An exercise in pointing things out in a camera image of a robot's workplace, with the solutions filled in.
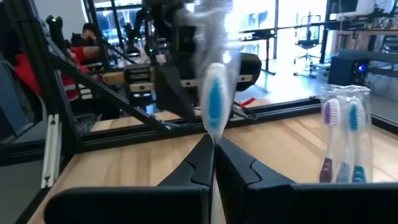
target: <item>toothbrush packaging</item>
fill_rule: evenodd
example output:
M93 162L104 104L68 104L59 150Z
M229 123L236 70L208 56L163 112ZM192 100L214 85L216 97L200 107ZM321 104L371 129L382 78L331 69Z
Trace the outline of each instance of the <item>toothbrush packaging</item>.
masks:
M221 139L231 112L241 60L233 1L201 1L189 21L194 21L193 63L198 83L201 118L215 144Z
M323 141L319 182L363 183L373 180L370 89L364 86L323 88Z

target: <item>red object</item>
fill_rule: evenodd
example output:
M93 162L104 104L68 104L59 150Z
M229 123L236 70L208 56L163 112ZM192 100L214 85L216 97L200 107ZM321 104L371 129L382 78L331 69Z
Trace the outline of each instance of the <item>red object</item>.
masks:
M244 108L245 106L247 106L247 105L253 103L255 100L256 100L256 99L252 97L252 98L250 98L249 100L247 100L247 101L241 103L241 107Z
M80 71L87 73L89 70L80 65L80 62L82 60L86 60L84 53L83 53L83 47L74 47L72 48L72 52L76 55L74 58L74 61L77 65L79 65ZM18 77L23 80L23 82L31 87L31 89L38 95L40 95L40 87L39 84L36 81L36 78L34 76L34 73L32 71L32 67L29 64L29 60L27 58L26 54L19 54L16 55L16 59L18 61L18 66L15 67L15 71L18 75ZM78 97L78 90L76 90L75 86L75 80L73 78L70 78L66 74L61 74L61 79L63 83L63 87L67 93L68 99L69 100L74 100Z

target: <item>computer tower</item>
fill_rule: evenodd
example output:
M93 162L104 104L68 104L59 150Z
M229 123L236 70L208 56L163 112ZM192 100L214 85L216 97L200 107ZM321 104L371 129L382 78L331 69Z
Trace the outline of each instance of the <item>computer tower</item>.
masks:
M368 63L367 59L340 55L332 57L328 84L341 86L364 85Z

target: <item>laboratory room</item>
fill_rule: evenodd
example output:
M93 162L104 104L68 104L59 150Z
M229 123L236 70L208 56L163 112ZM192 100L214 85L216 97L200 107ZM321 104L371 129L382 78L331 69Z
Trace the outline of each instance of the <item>laboratory room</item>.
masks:
M0 26L1 224L396 218L398 0L1 0Z

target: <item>clear plastic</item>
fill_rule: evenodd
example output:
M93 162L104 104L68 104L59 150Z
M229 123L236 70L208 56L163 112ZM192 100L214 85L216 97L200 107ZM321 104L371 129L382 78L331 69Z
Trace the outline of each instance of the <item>clear plastic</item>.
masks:
M370 89L324 87L320 96L326 154L320 182L372 182L373 142Z
M229 118L240 57L239 14L234 1L195 1L190 21L197 28L194 54L195 75L203 125L215 144L221 139Z

